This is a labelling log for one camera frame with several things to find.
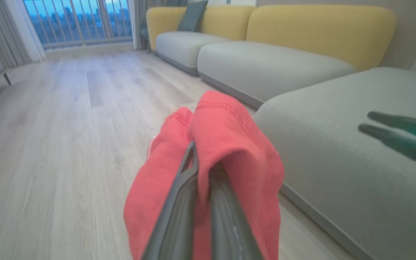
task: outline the red cloth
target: red cloth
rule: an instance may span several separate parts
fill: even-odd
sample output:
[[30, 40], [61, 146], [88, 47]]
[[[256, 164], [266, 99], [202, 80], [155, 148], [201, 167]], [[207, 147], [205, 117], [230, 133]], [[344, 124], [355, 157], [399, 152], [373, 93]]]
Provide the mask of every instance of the red cloth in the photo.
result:
[[145, 250], [191, 140], [199, 158], [193, 259], [211, 258], [208, 170], [222, 161], [264, 258], [277, 260], [282, 162], [243, 105], [217, 92], [205, 93], [195, 114], [184, 107], [167, 117], [151, 143], [124, 207], [133, 258]]

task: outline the gray pillow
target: gray pillow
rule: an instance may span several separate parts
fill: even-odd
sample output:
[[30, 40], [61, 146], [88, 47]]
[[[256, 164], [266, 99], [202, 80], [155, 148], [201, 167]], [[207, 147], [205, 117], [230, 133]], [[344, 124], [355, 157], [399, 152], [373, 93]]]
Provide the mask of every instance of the gray pillow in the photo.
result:
[[184, 18], [178, 25], [178, 31], [197, 31], [198, 23], [205, 13], [208, 1], [192, 3], [187, 6]]

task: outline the gray sofa cushion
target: gray sofa cushion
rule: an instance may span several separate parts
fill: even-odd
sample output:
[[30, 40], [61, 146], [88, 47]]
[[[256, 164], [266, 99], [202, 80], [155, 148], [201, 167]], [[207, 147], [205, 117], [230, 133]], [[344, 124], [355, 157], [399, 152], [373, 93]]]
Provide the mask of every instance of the gray sofa cushion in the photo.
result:
[[275, 97], [254, 119], [282, 158], [284, 191], [357, 258], [416, 259], [416, 162], [358, 132], [379, 125], [370, 111], [416, 117], [416, 74], [341, 77]]
[[210, 43], [230, 41], [229, 39], [201, 32], [170, 31], [157, 36], [157, 54], [164, 60], [190, 74], [197, 72], [197, 58], [200, 49]]
[[295, 89], [356, 72], [345, 61], [296, 49], [253, 42], [204, 46], [198, 72], [222, 90], [259, 107]]

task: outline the curtain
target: curtain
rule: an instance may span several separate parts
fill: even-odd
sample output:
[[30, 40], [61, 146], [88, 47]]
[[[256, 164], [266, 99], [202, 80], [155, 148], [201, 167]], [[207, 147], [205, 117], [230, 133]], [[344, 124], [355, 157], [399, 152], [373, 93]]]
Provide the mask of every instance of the curtain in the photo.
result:
[[35, 28], [31, 23], [23, 0], [5, 0], [9, 11], [15, 21], [15, 26], [22, 37], [25, 49], [28, 52], [31, 62], [47, 60], [46, 52], [36, 34]]
[[41, 61], [46, 57], [44, 49], [39, 49], [36, 44], [39, 39], [33, 35], [33, 25], [30, 30], [23, 18], [23, 15], [28, 15], [25, 7], [20, 10], [20, 4], [23, 5], [22, 0], [0, 0], [0, 58], [9, 68]]
[[129, 12], [131, 14], [131, 26], [133, 30], [134, 49], [142, 49], [142, 40], [139, 35], [140, 25], [146, 18], [149, 4], [147, 0], [128, 0]]

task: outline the sofa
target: sofa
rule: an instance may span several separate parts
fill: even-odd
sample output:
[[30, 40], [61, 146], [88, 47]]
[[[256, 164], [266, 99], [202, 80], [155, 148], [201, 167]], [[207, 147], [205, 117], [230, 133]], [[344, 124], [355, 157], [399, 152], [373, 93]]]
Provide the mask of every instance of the sofa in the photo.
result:
[[416, 73], [376, 68], [276, 96], [254, 115], [281, 191], [360, 260], [416, 260], [416, 162], [358, 131], [371, 111], [416, 117]]
[[147, 11], [151, 48], [254, 108], [377, 67], [396, 27], [393, 13], [377, 6], [268, 5], [207, 7], [200, 32], [176, 31], [184, 12]]
[[198, 76], [200, 49], [212, 43], [244, 41], [252, 6], [209, 6], [199, 32], [177, 31], [186, 7], [154, 7], [147, 11], [150, 48], [188, 74]]

